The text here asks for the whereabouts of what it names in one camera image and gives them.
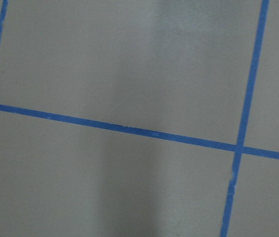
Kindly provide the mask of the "blue tape line horizontal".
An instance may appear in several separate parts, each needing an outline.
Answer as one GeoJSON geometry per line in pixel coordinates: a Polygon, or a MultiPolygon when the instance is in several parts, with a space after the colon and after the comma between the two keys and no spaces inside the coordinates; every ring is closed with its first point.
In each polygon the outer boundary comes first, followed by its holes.
{"type": "Polygon", "coordinates": [[[72,117],[72,116],[59,115],[59,114],[48,113],[48,112],[43,112],[43,111],[36,111],[36,110],[31,110],[31,109],[3,105],[3,104],[0,104],[0,112],[18,114],[18,115],[35,117],[35,118],[40,118],[40,119],[54,120],[54,121],[59,121],[59,122],[64,122],[64,123],[70,123],[70,124],[76,124],[76,125],[81,125],[81,126],[88,126],[88,127],[93,127],[93,128],[109,130],[109,131],[116,131],[116,132],[122,132],[122,133],[127,133],[127,134],[151,137],[151,138],[156,138],[156,139],[162,139],[162,140],[173,141],[173,142],[178,142],[178,143],[208,147],[208,148],[230,151],[230,152],[236,151],[236,147],[237,147],[235,144],[230,144],[230,143],[223,143],[223,142],[218,142],[218,141],[200,139],[200,138],[196,138],[196,137],[177,135],[177,134],[171,134],[171,133],[165,133],[165,132],[160,132],[160,131],[147,130],[147,129],[136,128],[136,127],[122,126],[122,125],[118,125],[118,124],[89,120],[89,119],[85,119],[85,118],[77,118],[77,117],[72,117]]]}

